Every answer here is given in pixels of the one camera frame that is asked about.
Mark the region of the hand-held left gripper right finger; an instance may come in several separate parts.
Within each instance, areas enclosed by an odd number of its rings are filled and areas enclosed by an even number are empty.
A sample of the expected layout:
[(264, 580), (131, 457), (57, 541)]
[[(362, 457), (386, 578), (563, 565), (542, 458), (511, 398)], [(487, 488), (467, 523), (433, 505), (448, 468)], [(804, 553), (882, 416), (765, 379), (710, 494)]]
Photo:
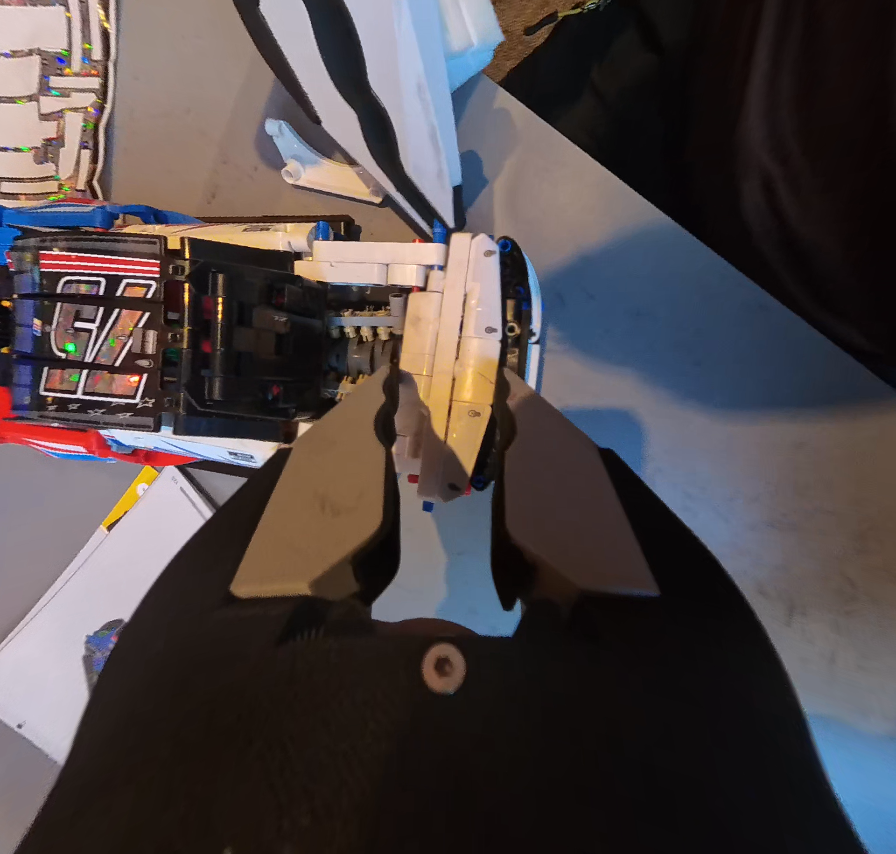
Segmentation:
[(496, 416), (492, 578), (502, 607), (657, 597), (598, 445), (508, 369)]

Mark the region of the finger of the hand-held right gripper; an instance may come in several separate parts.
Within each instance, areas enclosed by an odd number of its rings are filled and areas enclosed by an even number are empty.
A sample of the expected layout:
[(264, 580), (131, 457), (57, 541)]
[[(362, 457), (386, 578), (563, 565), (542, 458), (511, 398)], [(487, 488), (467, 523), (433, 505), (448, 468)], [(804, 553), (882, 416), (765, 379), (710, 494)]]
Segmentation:
[(431, 232), (431, 206), (410, 180), (391, 118), (375, 95), (343, 0), (259, 0), (260, 15), (324, 131), (410, 222)]
[(421, 224), (462, 230), (439, 0), (315, 0), (310, 14), (323, 64), (357, 120), (358, 162)]

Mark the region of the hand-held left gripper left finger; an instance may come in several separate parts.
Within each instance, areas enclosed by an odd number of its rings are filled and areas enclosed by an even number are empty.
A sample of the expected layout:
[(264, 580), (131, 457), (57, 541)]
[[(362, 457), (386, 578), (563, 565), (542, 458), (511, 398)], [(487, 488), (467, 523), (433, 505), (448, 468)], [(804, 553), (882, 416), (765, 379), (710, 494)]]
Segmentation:
[(232, 594), (377, 599), (386, 590), (400, 559), (398, 406), (399, 371), (387, 366), (297, 438)]

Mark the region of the white curved toy brick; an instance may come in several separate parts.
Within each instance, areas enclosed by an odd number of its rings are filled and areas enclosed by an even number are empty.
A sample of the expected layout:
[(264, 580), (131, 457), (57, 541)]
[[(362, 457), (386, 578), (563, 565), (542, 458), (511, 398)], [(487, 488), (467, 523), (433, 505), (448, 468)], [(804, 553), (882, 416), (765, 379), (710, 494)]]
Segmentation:
[(323, 156), (286, 121), (267, 118), (264, 131), (280, 154), (280, 175), (288, 185), (368, 204), (384, 202), (385, 194), (370, 174), (356, 165)]

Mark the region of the white toy brick panel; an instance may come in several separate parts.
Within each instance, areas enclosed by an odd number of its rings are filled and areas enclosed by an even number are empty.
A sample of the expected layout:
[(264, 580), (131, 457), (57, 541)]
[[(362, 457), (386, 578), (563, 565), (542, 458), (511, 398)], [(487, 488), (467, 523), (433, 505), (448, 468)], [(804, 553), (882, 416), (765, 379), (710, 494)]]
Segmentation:
[(492, 419), (504, 329), (498, 244), (454, 233), (440, 271), (409, 296), (393, 456), (431, 510), (466, 496)]

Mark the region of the toy brick race car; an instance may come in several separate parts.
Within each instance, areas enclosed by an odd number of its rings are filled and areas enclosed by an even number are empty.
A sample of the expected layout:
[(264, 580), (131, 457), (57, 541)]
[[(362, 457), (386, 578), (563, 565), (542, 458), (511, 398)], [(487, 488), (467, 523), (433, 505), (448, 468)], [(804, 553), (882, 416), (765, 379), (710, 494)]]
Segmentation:
[[(2, 207), (2, 443), (72, 461), (257, 468), (387, 366), (447, 246), (363, 242), (333, 217), (194, 219)], [(543, 299), (501, 264), (501, 364), (539, 382)], [(495, 406), (468, 493), (495, 476)]]

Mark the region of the holographic sticker sheet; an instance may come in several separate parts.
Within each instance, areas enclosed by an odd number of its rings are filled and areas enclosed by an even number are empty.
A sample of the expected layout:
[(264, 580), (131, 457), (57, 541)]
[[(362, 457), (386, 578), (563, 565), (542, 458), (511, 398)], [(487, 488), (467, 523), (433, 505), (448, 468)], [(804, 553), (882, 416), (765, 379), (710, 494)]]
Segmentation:
[(1, 200), (103, 200), (117, 0), (1, 0)]

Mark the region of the grey desk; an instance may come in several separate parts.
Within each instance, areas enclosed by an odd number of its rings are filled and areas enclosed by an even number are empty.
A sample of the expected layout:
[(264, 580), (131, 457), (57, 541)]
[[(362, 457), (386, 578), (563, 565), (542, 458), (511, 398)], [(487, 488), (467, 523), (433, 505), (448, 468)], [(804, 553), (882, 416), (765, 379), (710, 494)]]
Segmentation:
[[(289, 188), (302, 116), (230, 0), (118, 0), (106, 192), (199, 216), (350, 213)], [(541, 392), (729, 571), (832, 782), (894, 852), (894, 392), (484, 77), (455, 97), (476, 230), (528, 253)]]

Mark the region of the black backpack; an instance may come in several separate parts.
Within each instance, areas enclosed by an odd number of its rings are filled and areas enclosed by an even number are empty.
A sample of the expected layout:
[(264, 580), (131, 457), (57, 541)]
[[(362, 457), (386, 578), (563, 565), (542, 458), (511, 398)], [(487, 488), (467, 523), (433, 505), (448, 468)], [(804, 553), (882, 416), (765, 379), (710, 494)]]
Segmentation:
[(700, 0), (603, 0), (554, 23), (501, 87), (671, 213)]

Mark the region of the thick instruction booklet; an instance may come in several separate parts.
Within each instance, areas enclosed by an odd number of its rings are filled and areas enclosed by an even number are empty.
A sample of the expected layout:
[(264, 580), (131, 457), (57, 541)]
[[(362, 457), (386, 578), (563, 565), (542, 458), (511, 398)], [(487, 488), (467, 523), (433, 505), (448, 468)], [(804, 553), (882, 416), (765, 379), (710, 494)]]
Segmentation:
[(214, 506), (164, 468), (63, 570), (1, 649), (2, 723), (63, 764), (118, 636)]

